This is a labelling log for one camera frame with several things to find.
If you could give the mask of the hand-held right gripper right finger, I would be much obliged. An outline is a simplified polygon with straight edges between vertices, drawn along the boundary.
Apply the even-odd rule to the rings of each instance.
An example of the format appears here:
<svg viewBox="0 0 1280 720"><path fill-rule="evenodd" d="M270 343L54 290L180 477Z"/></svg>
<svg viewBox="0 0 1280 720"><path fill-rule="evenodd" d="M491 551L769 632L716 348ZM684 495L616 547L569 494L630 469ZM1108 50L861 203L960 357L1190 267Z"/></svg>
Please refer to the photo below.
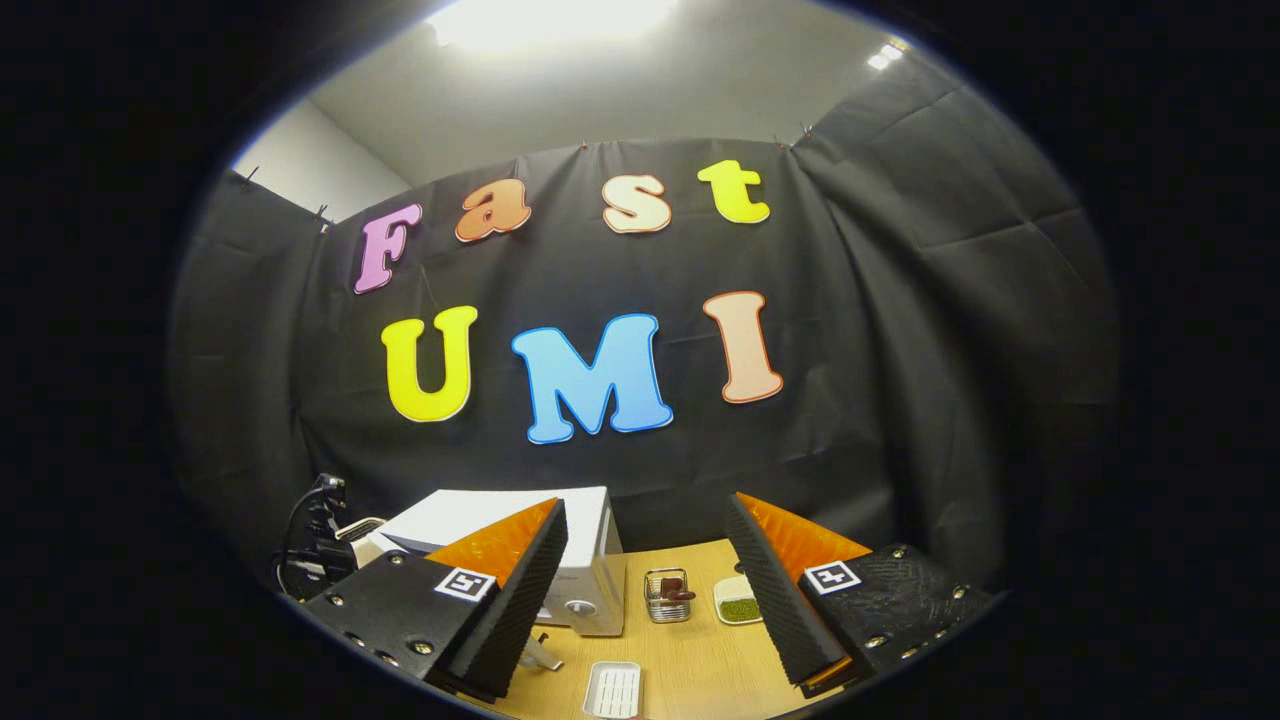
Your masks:
<svg viewBox="0 0 1280 720"><path fill-rule="evenodd" d="M724 533L787 682L808 698L914 664L995 602L910 544L872 550L741 492Z"/></svg>

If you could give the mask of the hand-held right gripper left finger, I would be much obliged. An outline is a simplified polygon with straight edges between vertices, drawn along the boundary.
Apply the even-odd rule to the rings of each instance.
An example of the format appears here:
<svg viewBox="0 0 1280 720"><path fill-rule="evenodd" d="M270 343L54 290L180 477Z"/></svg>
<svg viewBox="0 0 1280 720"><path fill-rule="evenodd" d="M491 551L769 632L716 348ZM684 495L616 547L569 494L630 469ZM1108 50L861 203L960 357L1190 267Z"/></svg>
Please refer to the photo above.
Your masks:
<svg viewBox="0 0 1280 720"><path fill-rule="evenodd" d="M562 498L430 553L390 550L301 607L348 647L480 701L511 679L568 543Z"/></svg>

